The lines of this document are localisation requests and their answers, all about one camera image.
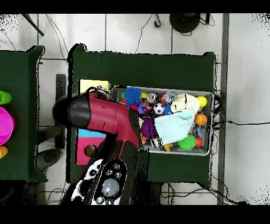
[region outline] white ball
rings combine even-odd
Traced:
[[[163,114],[165,110],[164,105],[161,103],[155,104],[153,108],[156,114]]]

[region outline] green table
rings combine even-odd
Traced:
[[[46,181],[35,167],[37,137],[37,61],[42,46],[27,52],[0,51],[0,90],[12,101],[1,105],[15,121],[11,138],[4,144],[8,154],[0,160],[0,180]]]
[[[107,80],[112,85],[153,87],[165,89],[214,90],[215,55],[122,54],[86,52],[83,44],[75,45],[69,53],[69,90],[78,91],[79,79]],[[74,164],[75,128],[71,131],[70,167],[67,180],[75,182],[85,166]],[[209,186],[207,156],[151,153],[148,181],[198,182]]]

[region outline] blue spiky ball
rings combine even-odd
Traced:
[[[124,92],[124,97],[126,99],[126,105],[130,107],[131,105],[138,105],[141,100],[141,90],[136,87],[129,87]]]

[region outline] green toy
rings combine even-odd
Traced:
[[[185,151],[191,151],[196,145],[196,137],[188,134],[187,137],[177,142],[178,146]]]

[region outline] gray bin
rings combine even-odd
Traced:
[[[189,90],[176,90],[176,89],[158,89],[158,88],[146,88],[138,87],[142,92],[156,92],[158,94],[163,94],[166,91],[171,91],[176,95],[179,94],[190,94],[195,97],[204,96],[207,99],[207,105],[202,109],[204,114],[207,116],[207,124],[202,126],[202,140],[203,145],[201,147],[195,147],[192,151],[182,150],[177,143],[173,143],[173,147],[170,148],[170,152],[166,152],[160,148],[153,148],[151,145],[144,145],[149,148],[150,153],[164,153],[164,154],[182,154],[182,155],[197,155],[205,156],[211,151],[211,138],[212,138],[212,123],[213,123],[213,111],[214,111],[214,95],[211,92],[202,91],[189,91]],[[117,86],[112,87],[111,97],[114,100],[120,101],[121,94],[125,91],[124,88],[119,88]]]

